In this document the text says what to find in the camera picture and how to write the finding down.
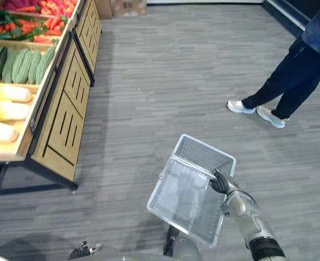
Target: wooden crate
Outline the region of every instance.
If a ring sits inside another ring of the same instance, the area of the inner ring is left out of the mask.
[[[93,72],[96,67],[99,38],[102,31],[94,0],[86,1],[76,26],[79,42]]]
[[[66,26],[63,32],[63,35],[67,35],[69,30],[71,30],[71,25]],[[33,134],[30,130],[30,122],[34,116],[34,109],[39,105],[40,101],[41,103],[45,102],[45,98],[43,97],[45,96],[45,93],[46,93],[46,86],[50,86],[55,76],[55,67],[57,66],[58,63],[61,62],[61,58],[62,58],[61,54],[62,54],[62,49],[64,48],[65,39],[66,37],[61,37],[61,39],[59,40],[55,50],[54,57],[50,62],[48,69],[45,72],[45,75],[41,84],[40,85],[29,85],[29,84],[21,85],[22,87],[29,89],[32,92],[34,98],[32,100],[27,118],[24,121],[10,122],[10,124],[13,125],[18,130],[19,136],[17,140],[15,140],[14,142],[7,142],[7,143],[0,142],[0,161],[22,161],[25,159],[28,152],[29,145],[33,138]],[[0,47],[12,47],[14,49],[30,48],[32,50],[37,49],[41,51],[42,54],[44,54],[44,52],[48,47],[50,47],[50,45],[42,45],[39,43],[25,42],[25,41],[0,40]]]
[[[72,41],[32,159],[73,181],[90,79]]]

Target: cardboard box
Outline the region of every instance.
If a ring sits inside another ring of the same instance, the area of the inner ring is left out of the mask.
[[[95,0],[99,19],[111,19],[111,3],[110,0]]]
[[[111,0],[113,16],[139,16],[146,15],[146,0]]]

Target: person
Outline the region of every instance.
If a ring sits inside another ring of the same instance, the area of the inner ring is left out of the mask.
[[[305,32],[289,48],[288,55],[278,65],[262,88],[241,101],[228,101],[234,113],[255,112],[275,128],[284,128],[300,105],[311,95],[320,81],[320,10]],[[279,95],[275,110],[261,106]]]

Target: white vegetable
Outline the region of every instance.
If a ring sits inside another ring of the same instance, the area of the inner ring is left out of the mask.
[[[27,104],[0,101],[0,121],[24,120],[28,110]]]
[[[8,84],[0,83],[0,100],[11,100],[14,102],[29,102],[32,95],[29,90]]]
[[[12,142],[18,137],[18,132],[12,126],[0,123],[0,141]]]

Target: gray carpet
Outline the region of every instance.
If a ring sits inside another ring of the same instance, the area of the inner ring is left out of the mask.
[[[263,84],[293,36],[256,5],[150,7],[145,17],[102,24],[79,189],[0,196],[0,253],[64,260],[83,239],[161,253],[167,225],[146,203],[187,133],[237,158],[238,183],[290,260],[320,260],[320,85],[282,130],[225,108]],[[4,185],[35,182],[17,169]],[[205,261],[252,259],[233,220],[215,249],[201,247]]]

